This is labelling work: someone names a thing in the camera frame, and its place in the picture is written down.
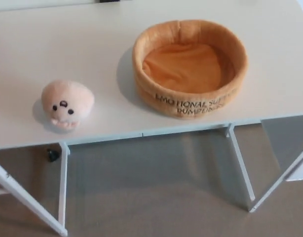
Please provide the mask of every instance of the small black object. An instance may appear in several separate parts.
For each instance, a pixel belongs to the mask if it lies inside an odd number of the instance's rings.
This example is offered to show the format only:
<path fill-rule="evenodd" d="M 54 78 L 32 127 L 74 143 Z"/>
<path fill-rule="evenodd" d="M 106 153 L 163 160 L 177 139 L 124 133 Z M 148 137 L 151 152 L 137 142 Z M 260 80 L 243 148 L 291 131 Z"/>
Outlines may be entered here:
<path fill-rule="evenodd" d="M 114 2 L 114 1 L 120 1 L 120 0 L 97 0 L 96 2 Z"/>
<path fill-rule="evenodd" d="M 68 103 L 67 103 L 67 101 L 62 100 L 62 101 L 59 103 L 59 105 L 66 108 L 66 107 L 68 106 Z"/>
<path fill-rule="evenodd" d="M 68 110 L 68 114 L 72 115 L 74 111 L 72 109 Z"/>
<path fill-rule="evenodd" d="M 59 159 L 60 154 L 58 151 L 47 149 L 49 162 L 54 162 Z"/>

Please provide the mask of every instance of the dumpling plush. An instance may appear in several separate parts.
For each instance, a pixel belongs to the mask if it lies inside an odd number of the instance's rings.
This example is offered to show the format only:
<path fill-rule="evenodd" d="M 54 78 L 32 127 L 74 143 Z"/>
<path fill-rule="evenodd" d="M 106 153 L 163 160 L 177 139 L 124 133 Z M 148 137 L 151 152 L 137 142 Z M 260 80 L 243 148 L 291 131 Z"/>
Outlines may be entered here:
<path fill-rule="evenodd" d="M 94 105 L 93 93 L 83 84 L 69 80 L 55 80 L 48 84 L 41 100 L 51 122 L 65 130 L 76 128 Z"/>

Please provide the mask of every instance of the plush toy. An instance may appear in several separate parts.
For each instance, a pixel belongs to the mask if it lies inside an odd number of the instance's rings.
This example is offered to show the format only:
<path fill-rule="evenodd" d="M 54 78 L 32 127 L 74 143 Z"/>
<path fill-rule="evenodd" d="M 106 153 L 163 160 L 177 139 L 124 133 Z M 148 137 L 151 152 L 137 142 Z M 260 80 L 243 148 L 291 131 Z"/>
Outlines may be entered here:
<path fill-rule="evenodd" d="M 51 122 L 61 129 L 71 130 L 90 114 L 94 95 L 78 82 L 55 80 L 43 89 L 41 100 Z"/>

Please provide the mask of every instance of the orange plush bed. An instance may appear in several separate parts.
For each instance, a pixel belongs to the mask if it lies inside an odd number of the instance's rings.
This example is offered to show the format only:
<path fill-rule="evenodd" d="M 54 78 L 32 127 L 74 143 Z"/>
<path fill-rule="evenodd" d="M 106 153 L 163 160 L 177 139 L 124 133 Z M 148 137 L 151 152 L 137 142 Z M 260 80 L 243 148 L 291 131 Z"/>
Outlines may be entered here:
<path fill-rule="evenodd" d="M 154 25 L 133 47 L 141 98 L 167 115 L 201 117 L 227 104 L 247 70 L 241 41 L 227 28 L 204 20 Z"/>

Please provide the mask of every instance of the floor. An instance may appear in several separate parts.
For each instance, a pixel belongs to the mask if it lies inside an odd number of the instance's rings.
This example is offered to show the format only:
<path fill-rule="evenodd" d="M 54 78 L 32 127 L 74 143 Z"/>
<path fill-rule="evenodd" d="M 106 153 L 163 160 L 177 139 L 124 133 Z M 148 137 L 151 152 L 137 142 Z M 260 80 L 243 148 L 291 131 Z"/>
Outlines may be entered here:
<path fill-rule="evenodd" d="M 228 152 L 217 161 L 217 136 L 206 131 L 72 146 L 69 236 L 303 237 L 303 181 L 284 183 L 247 213 Z M 219 153 L 224 147 L 218 145 Z M 0 164 L 56 216 L 60 161 L 49 163 L 46 148 L 0 151 Z M 3 195 L 0 237 L 6 236 L 57 235 Z"/>

